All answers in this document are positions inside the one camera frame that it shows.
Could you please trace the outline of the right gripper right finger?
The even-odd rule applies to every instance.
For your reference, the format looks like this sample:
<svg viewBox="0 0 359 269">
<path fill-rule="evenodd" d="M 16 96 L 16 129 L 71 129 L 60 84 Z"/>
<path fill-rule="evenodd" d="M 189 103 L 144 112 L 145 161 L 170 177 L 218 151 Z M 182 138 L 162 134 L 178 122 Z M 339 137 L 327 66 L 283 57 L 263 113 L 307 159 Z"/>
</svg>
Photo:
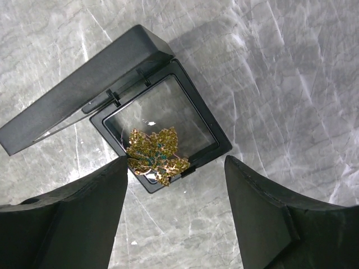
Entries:
<svg viewBox="0 0 359 269">
<path fill-rule="evenodd" d="M 357 268 L 358 207 L 294 192 L 227 156 L 225 179 L 244 268 Z"/>
</svg>

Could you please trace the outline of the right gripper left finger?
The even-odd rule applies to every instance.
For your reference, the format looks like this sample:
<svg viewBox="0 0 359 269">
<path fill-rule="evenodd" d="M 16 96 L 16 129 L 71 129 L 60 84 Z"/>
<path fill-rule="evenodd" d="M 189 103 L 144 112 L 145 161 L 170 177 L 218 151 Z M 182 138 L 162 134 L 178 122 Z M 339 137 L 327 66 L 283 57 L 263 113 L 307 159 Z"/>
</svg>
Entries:
<svg viewBox="0 0 359 269">
<path fill-rule="evenodd" d="M 127 159 L 1 206 L 2 268 L 107 268 L 127 191 Z"/>
</svg>

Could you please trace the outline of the gold leaf brooch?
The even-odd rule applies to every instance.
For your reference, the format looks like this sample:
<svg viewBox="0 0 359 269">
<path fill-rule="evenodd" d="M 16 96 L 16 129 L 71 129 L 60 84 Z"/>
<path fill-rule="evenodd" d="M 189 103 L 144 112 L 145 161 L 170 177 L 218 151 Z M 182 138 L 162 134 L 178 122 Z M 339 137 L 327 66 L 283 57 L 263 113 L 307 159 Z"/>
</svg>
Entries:
<svg viewBox="0 0 359 269">
<path fill-rule="evenodd" d="M 150 135 L 134 128 L 129 136 L 129 144 L 126 148 L 128 165 L 135 175 L 152 172 L 155 180 L 165 187 L 170 185 L 171 178 L 190 167 L 187 158 L 176 155 L 178 136 L 174 127 Z"/>
</svg>

